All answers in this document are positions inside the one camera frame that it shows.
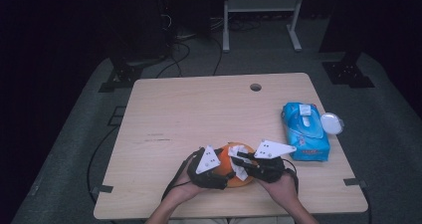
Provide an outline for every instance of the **table top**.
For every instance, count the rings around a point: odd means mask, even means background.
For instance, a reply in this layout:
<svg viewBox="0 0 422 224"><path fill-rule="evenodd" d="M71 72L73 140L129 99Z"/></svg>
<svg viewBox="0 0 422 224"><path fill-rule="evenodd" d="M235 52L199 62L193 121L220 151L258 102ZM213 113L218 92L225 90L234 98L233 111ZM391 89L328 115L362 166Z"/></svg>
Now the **table top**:
<svg viewBox="0 0 422 224"><path fill-rule="evenodd" d="M258 148L262 139L287 143L281 120L287 102L315 104L325 113L306 74L139 80L115 142L94 215L98 219L148 218L182 161L200 146L230 141ZM335 135L327 162L294 161L299 197L311 213L364 212L354 174ZM256 181L210 190L180 205L173 218L286 215Z"/></svg>

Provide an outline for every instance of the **white sticker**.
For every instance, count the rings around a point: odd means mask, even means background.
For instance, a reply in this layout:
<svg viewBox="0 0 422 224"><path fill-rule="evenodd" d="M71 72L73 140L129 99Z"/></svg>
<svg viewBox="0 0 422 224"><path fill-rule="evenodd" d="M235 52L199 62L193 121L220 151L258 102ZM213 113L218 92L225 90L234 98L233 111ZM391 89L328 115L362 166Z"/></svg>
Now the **white sticker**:
<svg viewBox="0 0 422 224"><path fill-rule="evenodd" d="M310 105L299 105L299 111L302 116L311 115L311 106Z"/></svg>
<svg viewBox="0 0 422 224"><path fill-rule="evenodd" d="M308 116L303 116L302 121L304 122L304 126L311 126L310 118Z"/></svg>
<svg viewBox="0 0 422 224"><path fill-rule="evenodd" d="M208 145L205 148L201 160L199 161L196 173L200 174L204 171L208 171L216 166L219 166L220 163L220 159L218 159L217 154L215 154L214 148L212 148L211 145Z"/></svg>
<svg viewBox="0 0 422 224"><path fill-rule="evenodd" d="M234 156L240 159L243 159L247 163L252 163L251 160L245 157L240 157L237 155L238 152L248 153L248 149L244 145L235 145L229 147L228 154L229 156ZM232 158L230 158L230 163L232 164L233 171L236 172L236 176L239 177L242 181L245 181L246 178L248 178L248 173L246 172L245 168L243 166L236 165Z"/></svg>
<svg viewBox="0 0 422 224"><path fill-rule="evenodd" d="M256 158L273 159L294 151L296 151L296 148L294 146L283 144L280 142L262 140L254 156Z"/></svg>

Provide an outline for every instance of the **hand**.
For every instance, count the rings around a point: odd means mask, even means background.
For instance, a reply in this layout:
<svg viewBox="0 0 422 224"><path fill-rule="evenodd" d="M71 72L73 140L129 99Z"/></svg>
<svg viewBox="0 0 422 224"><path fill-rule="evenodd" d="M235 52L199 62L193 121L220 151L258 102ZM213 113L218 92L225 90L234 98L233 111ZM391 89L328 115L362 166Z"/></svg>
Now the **hand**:
<svg viewBox="0 0 422 224"><path fill-rule="evenodd" d="M291 173L284 172L282 177L276 182L268 183L262 180L258 180L258 182L268 191L271 198L293 217L296 223L317 223L299 200L295 179Z"/></svg>
<svg viewBox="0 0 422 224"><path fill-rule="evenodd" d="M154 210L146 223L165 224L170 219L171 214L181 203L188 201L197 194L206 191L206 188L198 187L190 181L186 170L190 160L174 182L173 188L164 197L158 207Z"/></svg>
<svg viewBox="0 0 422 224"><path fill-rule="evenodd" d="M222 151L223 151L223 148L218 148L214 150L216 155L218 155ZM186 171L190 177L190 180L195 185L203 187L203 188L223 190L227 187L228 181L231 178L236 176L236 173L234 171L226 173L225 175L214 173L213 170L217 170L214 168L211 170L204 171L199 174L196 173L199 163L201 162L201 159L203 158L203 155L205 154L205 148L201 147L195 153L196 155L195 157L192 158L192 161L187 165L188 167Z"/></svg>
<svg viewBox="0 0 422 224"><path fill-rule="evenodd" d="M278 181L268 183L258 179L258 182L268 191L273 200L285 209L290 203L299 201L295 180L288 172L284 172Z"/></svg>
<svg viewBox="0 0 422 224"><path fill-rule="evenodd" d="M181 204L195 197L197 194L208 190L207 188L201 188L193 184L187 174L187 168L191 160L187 163L186 167L180 173L179 178L173 185L174 187L170 190L168 195L164 198L172 198L177 204Z"/></svg>

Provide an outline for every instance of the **white lid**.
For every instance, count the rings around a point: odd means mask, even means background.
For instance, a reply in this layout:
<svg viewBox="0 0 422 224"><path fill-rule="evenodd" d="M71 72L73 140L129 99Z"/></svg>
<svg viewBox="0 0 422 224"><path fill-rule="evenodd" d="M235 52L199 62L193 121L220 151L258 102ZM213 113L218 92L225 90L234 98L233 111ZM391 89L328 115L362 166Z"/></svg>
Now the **white lid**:
<svg viewBox="0 0 422 224"><path fill-rule="evenodd" d="M327 112L320 117L320 123L326 133L339 134L344 127L343 121L334 113Z"/></svg>

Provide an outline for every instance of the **tissue box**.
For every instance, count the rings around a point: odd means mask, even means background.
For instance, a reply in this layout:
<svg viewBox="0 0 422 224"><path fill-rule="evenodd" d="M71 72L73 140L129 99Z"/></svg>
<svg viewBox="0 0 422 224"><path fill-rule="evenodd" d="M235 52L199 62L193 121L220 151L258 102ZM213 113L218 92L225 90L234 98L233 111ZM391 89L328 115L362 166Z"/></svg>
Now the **tissue box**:
<svg viewBox="0 0 422 224"><path fill-rule="evenodd" d="M287 103L282 120L286 127L288 144L296 147L293 160L327 161L329 143L315 105Z"/></svg>

